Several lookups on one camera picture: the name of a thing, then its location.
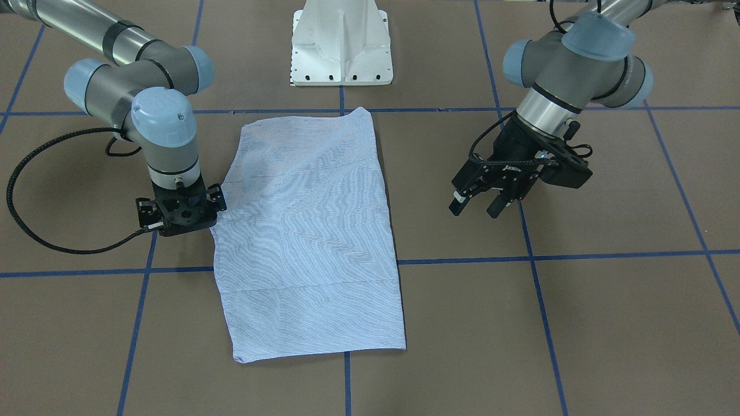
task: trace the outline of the robotic arm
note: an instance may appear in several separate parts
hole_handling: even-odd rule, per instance
[[[87,0],[0,0],[0,13],[41,21],[117,65],[84,59],[67,72],[64,91],[143,150],[155,200],[136,200],[142,228],[171,236],[216,223],[226,204],[218,184],[204,185],[195,117],[185,97],[213,81],[203,50],[172,47]]]
[[[539,41],[514,43],[504,58],[504,73],[511,83],[529,91],[505,117],[509,120],[494,142],[493,155],[483,159],[471,149],[452,180],[456,189],[452,213],[459,215],[475,195],[498,189],[488,207],[488,214],[496,218],[509,204],[522,200],[537,179],[581,187],[592,175],[585,160],[591,147],[568,143],[580,128],[576,118],[589,102],[633,107],[647,97],[653,74],[630,54],[635,35],[626,26],[665,2],[604,0],[601,13],[589,5],[561,23],[566,33],[556,28]]]

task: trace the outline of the white cloth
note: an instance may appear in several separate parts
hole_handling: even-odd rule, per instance
[[[211,228],[234,359],[405,349],[370,113],[244,126]]]

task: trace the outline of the grid line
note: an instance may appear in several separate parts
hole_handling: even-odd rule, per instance
[[[126,396],[129,392],[129,381],[131,379],[131,370],[134,364],[134,354],[136,353],[136,343],[138,341],[138,331],[141,327],[141,316],[144,314],[144,301],[147,299],[147,289],[149,288],[149,276],[151,275],[152,262],[154,260],[154,251],[157,246],[157,232],[152,233],[152,243],[149,246],[149,255],[147,256],[147,267],[144,270],[144,279],[141,281],[141,292],[139,293],[139,302],[136,307],[136,319],[134,320],[134,329],[131,334],[131,345],[129,355],[126,359],[126,370],[124,372],[124,382],[121,386],[121,396],[118,399],[117,416],[123,416],[124,407],[126,406]]]
[[[524,232],[524,241],[527,244],[527,254],[529,255],[529,267],[532,270],[532,280],[534,281],[534,290],[537,293],[537,304],[539,305],[539,314],[542,318],[542,326],[545,330],[545,339],[548,343],[548,351],[550,352],[550,362],[553,367],[553,374],[555,376],[555,384],[557,387],[557,394],[560,398],[560,409],[562,410],[563,416],[568,416],[568,404],[565,401],[565,392],[562,388],[562,380],[560,379],[560,368],[557,364],[557,356],[555,355],[555,345],[553,344],[552,332],[550,331],[550,320],[548,319],[548,311],[545,307],[545,299],[542,296],[542,287],[539,285],[539,273],[537,273],[537,262],[534,259],[534,253],[532,252],[532,241],[529,238],[529,230],[527,228],[527,218],[524,215],[524,204],[519,201],[519,214],[522,217],[522,231]]]
[[[36,50],[38,49],[38,44],[41,43],[41,37],[44,35],[44,26],[43,24],[38,29],[38,35],[36,35],[36,40],[33,42],[33,46],[31,47],[31,51],[28,53],[28,59],[26,59],[26,63],[23,66],[23,70],[21,70],[21,75],[18,77],[18,82],[16,82],[16,88],[13,90],[13,95],[10,97],[10,101],[7,103],[7,108],[5,109],[4,117],[0,121],[0,133],[5,130],[5,124],[7,123],[8,118],[10,117],[10,111],[13,109],[13,105],[16,103],[16,99],[18,98],[18,93],[21,92],[21,85],[23,85],[23,80],[26,79],[26,73],[28,72],[28,68],[31,66],[31,61],[33,61],[33,56],[36,54]]]
[[[740,255],[740,249],[709,250],[714,255]],[[578,260],[608,260],[615,258],[673,258],[686,256],[704,256],[704,250],[688,250],[675,252],[626,252],[626,253],[596,253],[596,254],[569,254],[569,255],[534,255],[535,261],[578,261]],[[528,255],[509,257],[473,257],[473,258],[419,258],[398,260],[399,266],[421,266],[429,264],[474,264],[474,263],[515,263],[529,261]],[[0,279],[11,278],[51,278],[91,275],[138,275],[146,269],[90,269],[90,270],[50,270],[46,272],[0,272]],[[195,273],[213,272],[213,266],[183,266],[183,267],[153,267],[150,274],[163,273]]]
[[[344,108],[344,86],[339,86],[339,116],[346,114]],[[344,415],[352,416],[352,358],[344,352]]]
[[[464,113],[464,112],[508,112],[516,107],[383,107],[366,108],[370,113]],[[738,111],[740,106],[705,106],[705,107],[651,107],[659,111]],[[584,111],[644,111],[644,107],[608,108],[608,107],[586,107]],[[341,108],[254,108],[254,109],[201,109],[193,110],[195,114],[296,114],[296,113],[341,113]],[[7,117],[39,117],[39,116],[64,116],[64,115],[87,115],[83,111],[9,111],[0,113]]]
[[[493,93],[494,93],[494,101],[496,102],[497,113],[498,113],[499,120],[500,120],[502,118],[501,105],[499,103],[499,95],[496,89],[496,79],[494,77],[494,72],[492,70],[491,60],[488,56],[488,44],[485,40],[485,31],[483,29],[483,22],[482,22],[481,15],[480,15],[480,6],[478,5],[478,0],[474,0],[473,4],[475,6],[475,14],[478,20],[480,40],[483,43],[485,63],[488,65],[488,76],[491,78],[491,89],[493,90]],[[550,353],[550,362],[552,365],[553,376],[555,377],[555,384],[556,384],[558,396],[560,399],[560,408],[562,410],[563,416],[568,416],[568,405],[565,401],[565,393],[562,388],[562,381],[560,380],[560,370],[557,364],[557,356],[555,355],[555,346],[553,345],[552,336],[550,333],[548,313],[547,313],[547,309],[545,308],[545,301],[542,297],[542,289],[539,286],[539,276],[537,274],[537,263],[534,260],[534,253],[532,252],[532,244],[529,239],[529,231],[527,230],[527,219],[524,214],[524,208],[523,208],[521,201],[519,202],[519,216],[522,219],[522,232],[524,233],[524,240],[527,245],[528,261],[529,261],[529,265],[532,271],[532,280],[534,282],[534,288],[536,291],[537,303],[539,304],[539,312],[542,318],[542,326],[545,330],[545,338],[547,339],[547,343],[548,343],[548,351]]]
[[[192,46],[195,46],[198,43],[198,33],[201,31],[201,17],[203,16],[203,4],[205,0],[200,0],[198,2],[198,14],[195,17],[195,30],[192,32],[192,42],[190,43]]]
[[[650,117],[650,122],[653,125],[653,129],[655,130],[655,135],[658,138],[658,142],[660,143],[660,147],[663,151],[663,156],[665,157],[665,160],[668,163],[668,167],[670,168],[670,173],[671,175],[673,175],[673,180],[676,182],[676,187],[678,187],[679,189],[679,193],[681,194],[681,199],[684,202],[686,211],[688,212],[689,218],[691,219],[691,224],[693,225],[694,231],[696,232],[696,237],[699,238],[699,243],[701,243],[702,249],[704,249],[704,255],[706,256],[707,262],[709,263],[709,267],[712,270],[712,274],[714,275],[714,280],[717,283],[717,287],[719,288],[719,291],[722,295],[724,304],[725,306],[727,306],[727,311],[730,313],[730,317],[732,318],[733,323],[735,324],[735,330],[737,331],[738,335],[740,335],[740,322],[738,322],[737,314],[735,313],[735,309],[733,308],[732,302],[730,302],[730,297],[727,295],[727,290],[725,290],[724,288],[724,284],[722,283],[722,278],[720,278],[719,276],[719,272],[717,271],[717,268],[714,264],[714,260],[712,259],[712,254],[709,250],[709,247],[707,246],[707,242],[704,240],[702,231],[699,228],[699,222],[696,220],[696,216],[694,215],[693,210],[691,209],[691,204],[689,203],[688,197],[686,196],[684,187],[683,185],[681,185],[679,174],[677,173],[676,168],[673,165],[673,161],[670,158],[670,153],[668,153],[668,148],[665,146],[665,142],[663,141],[663,135],[660,133],[660,129],[658,128],[658,123],[655,117],[653,116],[653,111],[647,102],[648,100],[643,101],[643,103],[645,104],[645,110],[647,111],[647,115]]]

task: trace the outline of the brown floor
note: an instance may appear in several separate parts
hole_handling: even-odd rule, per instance
[[[197,33],[213,59],[216,81],[191,98],[209,183],[223,180],[244,124],[373,112],[408,350],[238,364],[208,231],[80,257],[35,243],[2,209],[0,415],[740,414],[731,12],[669,4],[631,25],[656,74],[649,107],[584,111],[593,178],[578,190],[537,184],[521,211],[493,221],[493,194],[452,216],[449,181],[497,106],[520,103],[500,62],[513,41],[549,30],[546,4],[377,0],[395,80],[339,90],[288,85],[303,0],[100,3],[171,44]],[[6,181],[38,145],[101,123],[61,86],[95,53],[17,16],[0,16],[0,39]],[[28,166],[16,204],[32,229],[91,248],[137,227],[133,200],[152,192],[143,159],[106,158],[106,142],[69,141]]]

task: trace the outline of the cable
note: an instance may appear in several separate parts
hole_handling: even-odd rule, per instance
[[[602,0],[596,0],[596,12],[598,14],[601,14],[601,11],[602,11]],[[557,17],[555,17],[555,1],[554,0],[550,0],[550,19],[552,19],[553,23],[555,24],[555,28],[558,30],[558,32],[564,35],[568,33],[567,31],[565,31],[565,29],[562,28]]]
[[[568,33],[565,31],[565,29],[562,28],[562,26],[560,26],[560,22],[557,20],[557,17],[555,17],[555,0],[550,0],[550,19],[552,19],[558,32],[562,34]]]
[[[578,146],[568,146],[568,149],[573,150],[574,153],[576,153],[576,156],[578,156],[581,159],[585,159],[591,155],[593,155],[593,147],[591,147],[590,144],[579,144]],[[581,155],[577,152],[575,152],[576,149],[588,149],[588,152]]]
[[[468,160],[471,162],[474,162],[475,164],[483,165],[483,166],[499,166],[499,165],[510,165],[510,166],[536,166],[541,164],[546,165],[557,165],[557,162],[551,161],[549,159],[532,159],[530,161],[484,161],[481,160],[479,157],[475,154],[475,146],[480,143],[481,140],[483,140],[484,137],[486,137],[493,129],[495,129],[497,126],[499,126],[501,123],[506,121],[506,119],[510,118],[514,114],[514,111],[511,113],[504,115],[501,117],[501,119],[494,123],[494,125],[490,126],[488,129],[485,130],[481,135],[478,136],[477,139],[473,142],[473,145],[470,146],[470,152],[468,152]]]
[[[77,250],[77,249],[68,249],[66,247],[57,246],[55,244],[51,244],[50,242],[44,240],[43,238],[39,237],[37,234],[35,234],[33,231],[31,231],[30,228],[26,225],[23,220],[21,220],[20,215],[18,215],[18,212],[16,211],[16,206],[13,203],[13,190],[16,187],[16,181],[18,180],[18,176],[21,174],[21,171],[23,168],[26,167],[26,165],[31,161],[31,159],[35,158],[39,153],[43,152],[44,150],[50,148],[51,146],[54,146],[55,144],[59,144],[62,141],[65,141],[69,138],[77,137],[80,135],[86,135],[91,133],[97,133],[97,132],[117,132],[121,133],[122,130],[116,129],[113,127],[99,127],[95,129],[87,129],[87,130],[80,130],[77,132],[68,133],[66,135],[59,136],[53,140],[48,141],[45,144],[42,144],[40,147],[37,147],[35,150],[33,150],[31,153],[29,153],[21,163],[16,166],[16,168],[13,170],[13,173],[10,174],[10,180],[7,182],[7,191],[5,193],[5,201],[7,202],[7,208],[10,211],[10,216],[13,217],[13,220],[15,220],[16,224],[18,224],[18,227],[21,227],[23,232],[25,232],[29,237],[31,237],[34,241],[37,243],[48,247],[50,249],[59,251],[59,252],[65,252],[68,254],[79,254],[79,255],[85,255],[85,254],[98,254],[102,252],[106,252],[109,250],[112,250],[118,246],[123,245],[124,243],[128,242],[132,238],[142,235],[145,232],[151,232],[154,229],[153,228],[140,228],[137,229],[133,234],[129,235],[128,237],[124,238],[123,240],[119,241],[118,243],[111,244],[107,247],[103,247],[101,249],[93,249],[93,250]]]
[[[128,153],[113,153],[113,152],[110,151],[110,149],[111,149],[111,147],[113,147],[113,144],[117,140],[118,140],[118,138],[116,138],[115,136],[113,136],[113,138],[110,139],[110,141],[108,142],[108,145],[105,146],[105,156],[110,156],[112,158],[126,158],[128,156],[133,156],[136,153],[139,153],[139,151],[141,150],[141,146],[139,146],[135,150],[133,150],[131,152],[128,152]]]

